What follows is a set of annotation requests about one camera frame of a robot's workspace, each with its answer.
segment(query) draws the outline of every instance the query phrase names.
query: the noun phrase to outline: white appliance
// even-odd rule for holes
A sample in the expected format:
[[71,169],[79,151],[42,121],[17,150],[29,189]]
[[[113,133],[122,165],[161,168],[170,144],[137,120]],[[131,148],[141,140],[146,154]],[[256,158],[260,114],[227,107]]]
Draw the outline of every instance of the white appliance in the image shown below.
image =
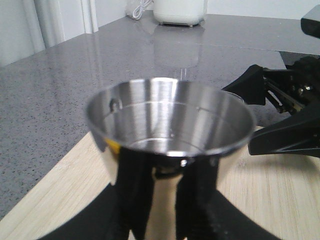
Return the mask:
[[208,0],[154,0],[153,15],[160,24],[192,27],[204,20]]

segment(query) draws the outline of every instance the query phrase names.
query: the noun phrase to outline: stainless steel cup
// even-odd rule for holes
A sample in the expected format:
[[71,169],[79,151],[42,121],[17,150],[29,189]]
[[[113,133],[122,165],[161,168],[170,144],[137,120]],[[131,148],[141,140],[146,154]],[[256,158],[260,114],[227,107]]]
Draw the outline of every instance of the stainless steel cup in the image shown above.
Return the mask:
[[245,145],[256,125],[238,97],[162,77],[101,91],[86,116],[117,193],[118,225],[108,233],[117,240],[129,230],[137,240],[188,237],[206,218],[220,157]]

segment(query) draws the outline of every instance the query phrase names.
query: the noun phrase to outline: gray countertop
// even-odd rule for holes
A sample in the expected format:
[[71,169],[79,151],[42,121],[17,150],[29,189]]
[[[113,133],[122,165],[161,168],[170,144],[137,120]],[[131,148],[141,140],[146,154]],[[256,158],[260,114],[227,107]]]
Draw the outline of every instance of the gray countertop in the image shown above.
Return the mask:
[[[282,69],[282,56],[293,56],[278,51],[320,54],[320,40],[297,24],[209,15],[193,28],[161,26],[147,12],[1,68],[0,219],[88,132],[85,104],[100,89],[147,77],[222,88],[252,64]],[[270,104],[252,108],[261,126],[288,117]]]

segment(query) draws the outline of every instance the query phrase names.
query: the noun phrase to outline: wooden cutting board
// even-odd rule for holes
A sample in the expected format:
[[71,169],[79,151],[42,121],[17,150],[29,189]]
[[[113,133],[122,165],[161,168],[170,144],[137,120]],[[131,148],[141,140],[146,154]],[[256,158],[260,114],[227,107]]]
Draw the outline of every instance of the wooden cutting board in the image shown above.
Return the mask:
[[[37,239],[75,216],[109,183],[91,134],[0,221],[0,240]],[[218,189],[281,239],[320,239],[320,160],[250,156],[244,147],[220,161]]]

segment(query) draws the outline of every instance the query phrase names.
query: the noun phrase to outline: power cord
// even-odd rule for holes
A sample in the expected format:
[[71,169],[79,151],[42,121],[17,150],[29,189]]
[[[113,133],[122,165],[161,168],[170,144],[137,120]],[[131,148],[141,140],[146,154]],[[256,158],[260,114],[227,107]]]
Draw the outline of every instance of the power cord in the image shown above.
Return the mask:
[[151,4],[153,0],[140,0],[140,5],[137,6],[132,12],[132,18],[135,20],[139,20],[142,17],[142,13],[145,8]]

